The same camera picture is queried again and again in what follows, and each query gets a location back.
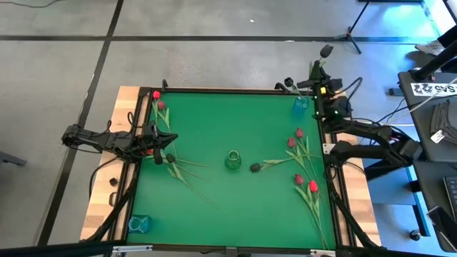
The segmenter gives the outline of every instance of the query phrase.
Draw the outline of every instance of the metal stand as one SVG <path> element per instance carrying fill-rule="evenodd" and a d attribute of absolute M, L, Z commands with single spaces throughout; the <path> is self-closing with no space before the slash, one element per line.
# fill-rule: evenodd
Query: metal stand
<path fill-rule="evenodd" d="M 354 30 L 354 28 L 356 27 L 357 22 L 360 19 L 360 17 L 362 17 L 362 14 L 364 13 L 364 11 L 365 11 L 366 7 L 368 6 L 368 4 L 370 4 L 369 1 L 366 2 L 366 4 L 363 7 L 362 11 L 358 15 L 356 21 L 354 22 L 354 24 L 352 24 L 352 26 L 348 27 L 348 31 L 345 34 L 342 34 L 342 35 L 339 35 L 339 36 L 335 36 L 335 39 L 345 39 L 345 40 L 349 40 L 350 42 L 352 42 L 354 47 L 357 49 L 358 54 L 362 54 L 362 51 L 360 51 L 359 47 L 357 46 L 357 42 L 352 37 L 351 33 Z"/>

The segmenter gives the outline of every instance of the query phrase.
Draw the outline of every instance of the tulip leaf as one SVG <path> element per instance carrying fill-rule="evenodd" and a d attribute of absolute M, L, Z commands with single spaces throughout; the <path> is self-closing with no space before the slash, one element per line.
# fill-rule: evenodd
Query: tulip leaf
<path fill-rule="evenodd" d="M 157 110 L 157 101 L 153 101 L 152 102 L 152 108 L 154 108 L 154 115 L 156 116 L 156 123 L 158 122 L 157 121 L 157 114 L 158 114 L 158 110 Z"/>
<path fill-rule="evenodd" d="M 315 206 L 316 206 L 317 216 L 320 218 L 320 216 L 319 216 L 319 196 L 320 195 L 319 195 L 319 192 L 317 194 L 318 194 L 318 196 L 316 197 L 316 205 Z"/>
<path fill-rule="evenodd" d="M 263 160 L 264 163 L 269 163 L 269 164 L 278 164 L 283 162 L 284 160 Z"/>
<path fill-rule="evenodd" d="M 303 159 L 301 157 L 301 152 L 300 152 L 300 148 L 297 146 L 297 156 L 295 156 L 295 160 L 300 164 L 300 166 L 302 166 L 305 170 L 305 163 L 303 162 Z"/>
<path fill-rule="evenodd" d="M 165 117 L 163 114 L 160 113 L 160 111 L 157 111 L 156 113 L 165 121 Z"/>
<path fill-rule="evenodd" d="M 184 178 L 183 178 L 179 168 L 176 166 L 176 164 L 172 163 L 171 165 L 173 165 L 173 169 L 174 169 L 177 179 L 179 179 L 180 181 L 183 181 L 187 185 L 187 182 L 184 180 Z"/>
<path fill-rule="evenodd" d="M 262 168 L 260 168 L 260 170 L 264 170 L 266 168 L 270 168 L 271 166 L 273 166 L 273 164 L 269 164 L 269 163 L 266 163 L 266 164 L 262 164 Z"/>
<path fill-rule="evenodd" d="M 197 174 L 191 172 L 190 170 L 184 168 L 183 166 L 179 166 L 178 164 L 176 164 L 176 167 L 178 167 L 178 168 L 180 168 L 181 170 L 183 170 L 183 171 L 185 171 L 185 172 L 191 174 L 192 176 L 195 176 L 195 177 L 201 179 L 202 181 L 206 181 L 204 178 L 202 178 L 202 177 L 200 177 L 199 175 L 197 175 Z"/>
<path fill-rule="evenodd" d="M 188 164 L 192 164 L 192 165 L 200 166 L 200 167 L 208 167 L 208 166 L 203 165 L 203 164 L 194 163 L 194 162 L 186 161 L 186 160 L 182 160 L 182 159 L 176 159 L 176 161 L 177 161 L 177 162 L 182 162 L 182 163 L 188 163 Z"/>
<path fill-rule="evenodd" d="M 308 198 L 311 200 L 311 202 L 313 202 L 313 194 L 311 193 L 309 185 L 306 187 L 306 193 L 308 194 Z"/>
<path fill-rule="evenodd" d="M 291 157 L 294 157 L 295 158 L 295 154 L 291 153 L 290 151 L 287 151 L 287 150 L 284 150 L 288 155 L 290 155 Z"/>
<path fill-rule="evenodd" d="M 170 129 L 170 108 L 167 108 L 165 112 L 165 124 Z"/>
<path fill-rule="evenodd" d="M 301 143 L 300 141 L 298 142 L 298 145 L 300 146 L 301 150 L 306 154 L 306 156 L 308 156 L 308 151 L 306 150 L 305 146 L 303 145 L 303 143 Z"/>
<path fill-rule="evenodd" d="M 303 192 L 303 190 L 301 190 L 301 188 L 299 188 L 298 186 L 295 186 L 295 189 L 300 193 L 301 197 L 303 198 L 303 200 L 305 200 L 306 204 L 308 204 L 308 206 L 311 207 L 310 199 L 305 194 L 305 192 Z"/>
<path fill-rule="evenodd" d="M 171 170 L 171 168 L 166 167 L 166 169 L 169 171 L 169 173 L 172 177 L 176 178 L 176 174 L 174 173 L 174 171 Z"/>

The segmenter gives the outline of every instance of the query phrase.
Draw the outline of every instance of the wooden plank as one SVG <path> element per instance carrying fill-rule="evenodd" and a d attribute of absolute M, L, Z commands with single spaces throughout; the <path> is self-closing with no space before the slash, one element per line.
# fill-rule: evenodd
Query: wooden plank
<path fill-rule="evenodd" d="M 340 133 L 336 138 L 338 141 L 347 141 L 353 145 L 358 144 L 357 137 L 347 133 Z M 362 159 L 360 158 L 350 158 L 348 161 L 363 168 Z M 368 237 L 380 246 L 381 239 L 379 238 L 378 226 L 376 225 L 373 204 L 371 203 L 368 181 L 366 180 L 365 173 L 362 173 L 359 168 L 350 164 L 345 164 L 343 166 L 343 173 L 352 216 L 356 219 L 363 231 L 368 234 Z M 340 215 L 339 220 L 342 221 L 343 219 L 344 217 Z M 357 246 L 362 246 L 358 239 Z"/>
<path fill-rule="evenodd" d="M 111 117 L 111 131 L 130 130 L 131 126 L 127 120 L 127 113 L 129 111 L 135 112 L 139 89 L 139 86 L 122 86 L 119 89 L 113 115 Z M 103 152 L 100 164 L 113 157 L 114 155 L 112 153 Z M 111 186 L 109 180 L 111 178 L 116 178 L 117 180 L 121 178 L 122 165 L 122 161 L 116 160 L 97 172 L 80 239 L 92 236 L 96 228 L 103 223 L 112 211 L 113 207 L 109 205 L 109 195 L 113 192 L 117 192 L 119 185 Z"/>
<path fill-rule="evenodd" d="M 130 124 L 127 121 L 127 113 L 129 111 L 134 112 L 136 106 L 136 100 L 138 98 L 139 87 L 138 86 L 121 86 L 119 89 L 118 97 L 113 111 L 113 116 L 111 117 L 112 131 L 128 131 L 130 130 Z M 139 123 L 140 125 L 144 120 L 145 109 L 142 109 L 140 114 Z M 357 138 L 348 134 L 339 134 L 337 135 L 338 140 L 344 140 L 352 144 L 357 144 Z M 101 158 L 103 163 L 110 158 L 113 158 L 113 155 L 109 153 L 104 153 Z M 349 159 L 351 163 L 359 165 L 363 168 L 361 159 L 351 158 Z M 129 166 L 129 172 L 127 174 L 127 183 L 129 185 L 131 180 L 131 175 L 133 171 L 133 166 Z M 94 189 L 92 193 L 91 200 L 89 202 L 89 207 L 87 209 L 86 220 L 84 221 L 83 230 L 81 232 L 81 239 L 88 238 L 91 236 L 96 228 L 100 226 L 104 219 L 109 215 L 112 210 L 112 207 L 108 204 L 109 194 L 111 192 L 116 192 L 117 187 L 112 187 L 109 185 L 110 178 L 120 179 L 122 169 L 122 162 L 115 161 L 108 165 L 107 167 L 102 168 L 97 176 L 94 183 Z M 343 172 L 346 182 L 346 190 L 348 193 L 349 206 L 351 208 L 351 213 L 354 218 L 357 220 L 361 228 L 368 234 L 370 239 L 381 245 L 381 240 L 378 234 L 378 228 L 376 225 L 376 220 L 374 217 L 373 206 L 371 204 L 370 193 L 368 191 L 368 183 L 366 181 L 365 174 L 362 173 L 358 168 L 351 165 L 344 165 Z M 335 181 L 336 189 L 340 192 L 338 181 Z M 115 238 L 119 239 L 121 236 L 122 227 L 124 225 L 124 216 L 125 210 L 119 215 L 119 222 L 116 224 L 116 234 Z M 341 235 L 343 239 L 343 244 L 348 245 L 348 234 L 346 229 L 346 223 L 344 222 L 344 217 L 341 212 L 338 211 L 338 218 L 340 221 Z"/>

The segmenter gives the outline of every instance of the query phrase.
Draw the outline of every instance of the artificial flower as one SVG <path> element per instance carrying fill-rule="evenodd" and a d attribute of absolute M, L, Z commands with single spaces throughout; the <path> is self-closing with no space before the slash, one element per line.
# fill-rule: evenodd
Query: artificial flower
<path fill-rule="evenodd" d="M 289 148 L 293 148 L 295 146 L 295 139 L 288 138 L 287 145 Z"/>
<path fill-rule="evenodd" d="M 297 138 L 303 138 L 303 130 L 301 128 L 298 128 L 297 132 L 295 133 L 295 136 Z"/>
<path fill-rule="evenodd" d="M 157 106 L 159 109 L 164 110 L 165 109 L 165 102 L 164 101 L 159 101 L 157 103 Z"/>
<path fill-rule="evenodd" d="M 315 181 L 309 181 L 309 189 L 313 193 L 317 192 L 317 190 L 318 190 L 317 183 Z"/>
<path fill-rule="evenodd" d="M 295 174 L 295 184 L 297 185 L 303 185 L 305 181 L 303 180 L 303 177 L 300 174 Z"/>
<path fill-rule="evenodd" d="M 153 97 L 154 99 L 156 99 L 156 100 L 159 99 L 159 98 L 160 98 L 160 92 L 159 92 L 159 91 L 153 92 L 153 93 L 152 93 L 152 97 Z"/>

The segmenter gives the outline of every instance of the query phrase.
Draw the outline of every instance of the wire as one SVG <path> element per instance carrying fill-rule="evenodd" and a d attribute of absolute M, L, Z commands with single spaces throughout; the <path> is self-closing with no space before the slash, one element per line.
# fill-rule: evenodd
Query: wire
<path fill-rule="evenodd" d="M 372 124 L 372 122 L 366 122 L 366 121 L 362 121 L 362 120 L 363 119 L 359 120 L 359 118 L 354 119 L 354 121 L 358 121 L 361 123 Z M 381 126 L 414 126 L 414 124 L 386 124 L 386 123 L 382 123 L 382 122 L 380 122 L 379 125 L 381 125 Z"/>
<path fill-rule="evenodd" d="M 422 105 L 426 104 L 426 103 L 429 102 L 433 97 L 435 97 L 435 96 L 437 96 L 439 93 L 441 93 L 442 90 L 447 89 L 448 86 L 450 86 L 450 85 L 451 85 L 452 83 L 454 83 L 455 81 L 457 81 L 457 77 L 456 77 L 455 79 L 453 79 L 451 82 L 449 82 L 447 85 L 441 87 L 440 90 L 438 90 L 438 91 L 437 91 L 436 93 L 434 93 L 432 96 L 428 97 L 425 101 L 423 101 L 422 103 L 420 103 L 420 104 L 417 105 L 416 107 L 414 107 L 414 108 L 412 108 L 411 110 L 409 110 L 408 113 L 406 113 L 406 114 L 404 114 L 404 115 L 402 115 L 402 116 L 399 116 L 399 117 L 395 118 L 395 119 L 392 120 L 392 121 L 397 121 L 397 120 L 399 120 L 400 118 L 402 118 L 402 117 L 404 117 L 404 116 L 406 116 L 406 115 L 412 113 L 413 111 L 419 109 Z"/>
<path fill-rule="evenodd" d="M 441 99 L 447 99 L 447 98 L 450 98 L 450 97 L 453 97 L 453 96 L 457 96 L 457 94 L 451 94 L 451 95 L 448 95 L 448 96 L 435 97 L 435 98 L 431 99 L 430 101 L 441 100 Z M 387 117 L 390 116 L 391 114 L 397 113 L 397 112 L 402 111 L 402 110 L 407 109 L 407 108 L 413 108 L 414 106 L 417 106 L 417 105 L 419 105 L 419 104 L 420 104 L 420 103 L 411 104 L 411 105 L 408 105 L 408 106 L 405 106 L 405 107 L 401 107 L 400 109 L 398 109 L 398 110 L 396 110 L 396 111 L 392 111 L 391 113 L 388 113 L 387 115 L 385 115 L 384 117 L 382 117 L 381 119 L 379 119 L 377 122 L 381 122 L 382 120 L 384 120 L 385 118 L 387 118 Z"/>
<path fill-rule="evenodd" d="M 347 88 L 347 89 L 349 89 L 349 88 L 352 87 L 355 83 L 358 82 L 356 88 L 355 88 L 355 89 L 352 91 L 352 93 L 349 95 L 348 100 L 347 100 L 347 102 L 346 102 L 346 111 L 349 112 L 349 113 L 351 113 L 351 121 L 352 121 L 352 111 L 349 110 L 349 100 L 351 100 L 352 96 L 357 92 L 358 88 L 359 88 L 360 85 L 362 84 L 362 81 L 363 81 L 362 77 L 358 77 L 358 78 L 357 78 L 356 80 L 354 80 L 354 81 L 351 83 L 351 85 L 349 85 L 348 88 Z"/>
<path fill-rule="evenodd" d="M 332 92 L 332 93 L 335 93 L 335 96 L 339 95 L 339 94 L 342 94 L 343 92 L 347 91 L 348 89 L 350 89 L 353 85 L 356 84 L 356 82 L 359 80 L 359 79 L 362 79 L 362 77 L 358 77 L 355 81 L 353 81 L 351 83 L 351 85 L 347 86 L 345 89 L 339 91 L 338 93 L 335 93 L 335 92 Z"/>
<path fill-rule="evenodd" d="M 75 149 L 77 151 L 83 151 L 85 153 L 101 153 L 100 151 L 89 151 L 89 150 L 79 149 L 78 147 L 73 147 L 73 146 L 69 146 L 69 148 Z"/>
<path fill-rule="evenodd" d="M 370 119 L 367 119 L 367 118 L 354 118 L 354 121 L 370 121 L 372 124 L 375 124 L 375 125 L 381 125 L 378 121 L 374 121 L 374 120 L 370 120 Z"/>
<path fill-rule="evenodd" d="M 351 163 L 350 161 L 346 161 L 344 164 L 350 164 L 350 165 L 358 168 L 359 170 L 362 171 L 363 174 L 365 174 L 365 170 L 362 167 L 360 167 L 359 165 L 355 164 L 355 163 Z"/>
<path fill-rule="evenodd" d="M 135 129 L 141 128 L 141 126 L 134 125 L 134 122 L 133 122 L 133 120 L 134 120 L 134 113 L 132 113 L 131 111 L 129 111 L 129 112 L 127 113 L 127 119 L 129 120 L 129 123 L 130 123 L 130 125 L 132 125 L 133 128 L 135 128 Z"/>
<path fill-rule="evenodd" d="M 323 172 L 323 178 L 327 180 L 328 183 L 331 183 L 336 178 L 336 169 L 333 169 L 333 174 L 331 173 L 331 168 L 335 168 L 333 166 L 328 165 Z"/>
<path fill-rule="evenodd" d="M 107 161 L 107 162 L 104 162 L 102 164 L 100 164 L 100 166 L 98 166 L 94 172 L 92 172 L 92 175 L 91 175 L 91 180 L 89 181 L 89 200 L 91 200 L 91 195 L 92 195 L 92 183 L 94 182 L 94 177 L 95 177 L 95 174 L 97 173 L 97 171 L 99 171 L 100 168 L 103 168 L 105 167 L 106 165 L 112 163 L 113 161 L 115 161 L 117 159 L 117 157 L 114 157 L 112 158 L 111 160 Z"/>
<path fill-rule="evenodd" d="M 65 0 L 54 0 L 52 2 L 50 2 L 49 4 L 47 5 L 43 5 L 43 6 L 31 6 L 31 5 L 28 5 L 28 4 L 21 4 L 21 3 L 16 3 L 14 1 L 0 1 L 0 4 L 14 4 L 14 5 L 17 5 L 17 6 L 25 6 L 25 7 L 29 7 L 29 8 L 46 8 L 52 4 L 55 4 L 57 3 L 58 1 L 65 1 Z"/>
<path fill-rule="evenodd" d="M 400 103 L 398 103 L 398 105 L 397 105 L 397 108 L 395 108 L 395 110 L 393 110 L 393 111 L 398 110 L 398 108 L 400 108 L 400 106 L 401 106 L 401 103 L 403 103 L 403 101 L 405 101 L 405 99 L 406 99 L 406 98 L 401 99 Z M 388 123 L 388 120 L 391 119 L 392 117 L 393 117 L 393 114 L 391 114 L 391 115 L 387 118 L 386 123 Z"/>
<path fill-rule="evenodd" d="M 111 128 L 111 124 L 112 124 L 112 121 L 111 121 L 111 120 L 108 120 L 108 121 L 106 122 L 106 129 L 105 129 L 105 131 L 103 131 L 103 132 L 101 132 L 101 133 L 95 133 L 95 134 L 92 135 L 92 136 L 103 136 L 103 135 L 106 134 L 106 133 L 110 133 L 110 130 L 109 130 L 109 129 Z"/>

